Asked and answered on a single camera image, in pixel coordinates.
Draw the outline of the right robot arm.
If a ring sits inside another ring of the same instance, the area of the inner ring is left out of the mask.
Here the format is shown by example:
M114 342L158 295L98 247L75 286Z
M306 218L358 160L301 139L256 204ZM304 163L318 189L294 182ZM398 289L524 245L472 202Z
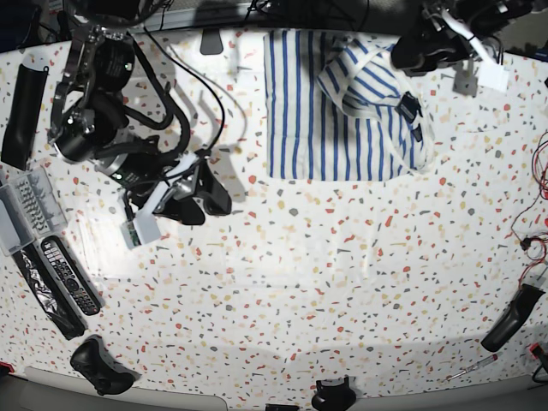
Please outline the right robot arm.
M48 141L67 163L91 162L119 184L130 246L156 241L157 219L196 226L205 214L194 197L200 156L187 151L188 118L128 33L163 1L73 1L78 17L63 79L51 108ZM155 121L127 106L122 90L140 64L164 106Z

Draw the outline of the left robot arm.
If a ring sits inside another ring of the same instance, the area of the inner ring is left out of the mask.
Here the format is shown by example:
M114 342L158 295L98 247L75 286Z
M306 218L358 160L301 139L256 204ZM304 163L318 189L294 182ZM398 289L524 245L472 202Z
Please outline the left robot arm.
M284 25L264 38L268 175L383 182L427 172L434 136L410 80L479 64L476 86L502 91L501 49L485 42L541 1L424 1L394 44L319 30L332 1L271 1Z

